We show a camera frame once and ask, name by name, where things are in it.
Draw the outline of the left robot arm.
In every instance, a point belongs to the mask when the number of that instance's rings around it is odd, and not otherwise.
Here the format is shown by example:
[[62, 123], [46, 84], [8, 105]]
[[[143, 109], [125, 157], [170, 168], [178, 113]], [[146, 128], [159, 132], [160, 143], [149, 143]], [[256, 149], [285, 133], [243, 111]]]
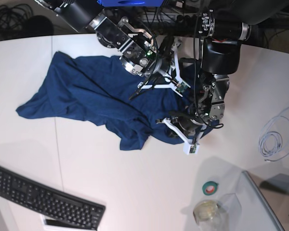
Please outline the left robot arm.
[[244, 41], [259, 28], [277, 28], [272, 16], [289, 7], [289, 0], [212, 0], [199, 9], [193, 37], [199, 38], [194, 61], [193, 99], [188, 108], [171, 116], [188, 138], [222, 128], [229, 75], [237, 71]]

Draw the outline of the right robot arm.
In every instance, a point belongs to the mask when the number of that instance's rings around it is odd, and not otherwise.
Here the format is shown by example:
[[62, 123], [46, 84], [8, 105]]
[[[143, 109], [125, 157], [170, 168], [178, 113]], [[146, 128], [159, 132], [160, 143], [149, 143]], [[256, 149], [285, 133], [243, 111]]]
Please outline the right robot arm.
[[38, 0], [40, 6], [61, 17], [75, 31], [93, 29], [99, 42], [121, 53], [124, 69], [132, 75], [169, 76], [175, 69], [171, 59], [163, 58], [149, 28], [136, 28], [129, 18], [117, 10], [106, 10], [94, 0]]

